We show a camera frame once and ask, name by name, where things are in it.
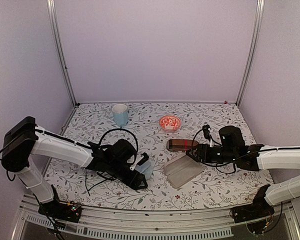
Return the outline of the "blue cleaning cloth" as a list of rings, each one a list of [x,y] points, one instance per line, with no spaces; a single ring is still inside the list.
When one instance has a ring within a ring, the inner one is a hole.
[[[145,176],[146,180],[149,180],[151,178],[152,172],[153,172],[153,165],[151,161],[146,161],[142,165],[137,165],[135,167],[135,170],[139,173],[143,174]]]

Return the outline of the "brown striped glasses case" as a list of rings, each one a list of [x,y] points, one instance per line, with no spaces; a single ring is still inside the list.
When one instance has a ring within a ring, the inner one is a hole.
[[[199,143],[191,139],[169,139],[166,148],[170,152],[186,152]]]

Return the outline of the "pink translucent plastic cup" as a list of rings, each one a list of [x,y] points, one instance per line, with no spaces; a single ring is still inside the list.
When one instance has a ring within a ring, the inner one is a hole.
[[[174,189],[187,184],[202,171],[202,165],[187,155],[177,157],[164,165],[164,174]]]

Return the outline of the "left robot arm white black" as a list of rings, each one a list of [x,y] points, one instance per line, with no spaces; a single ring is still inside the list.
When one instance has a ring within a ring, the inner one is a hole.
[[[65,211],[64,205],[33,164],[32,155],[107,173],[133,190],[142,190],[148,187],[147,180],[135,166],[148,159],[146,154],[138,157],[138,150],[138,145],[132,145],[126,139],[105,145],[91,141],[80,143],[45,130],[36,124],[34,117],[27,116],[5,134],[0,162],[6,171],[14,173],[32,191],[41,204],[45,204],[45,209],[53,217],[60,217]]]

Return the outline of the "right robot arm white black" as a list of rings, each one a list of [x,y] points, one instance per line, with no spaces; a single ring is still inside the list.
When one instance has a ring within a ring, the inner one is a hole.
[[[221,143],[213,140],[208,124],[200,130],[208,144],[189,143],[186,155],[209,167],[235,167],[250,172],[271,169],[300,170],[300,146],[275,147],[264,144],[246,145],[240,128],[233,125],[219,130]],[[261,187],[249,206],[252,218],[259,218],[268,207],[300,197],[300,175],[281,183]]]

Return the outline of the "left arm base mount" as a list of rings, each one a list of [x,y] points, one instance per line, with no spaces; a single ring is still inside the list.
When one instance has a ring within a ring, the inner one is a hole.
[[[39,203],[38,213],[53,219],[78,223],[82,214],[82,205],[79,202],[61,202],[58,193],[51,185],[53,199],[47,203]]]

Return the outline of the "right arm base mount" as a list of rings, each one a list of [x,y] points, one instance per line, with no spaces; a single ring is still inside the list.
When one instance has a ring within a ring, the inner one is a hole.
[[[270,225],[273,222],[275,210],[274,207],[269,205],[265,200],[266,191],[270,186],[270,184],[262,186],[254,196],[252,203],[235,206],[229,211],[229,216],[234,219],[235,223],[270,217],[269,220],[249,223],[247,225],[248,231],[254,235],[263,235],[272,229]]]

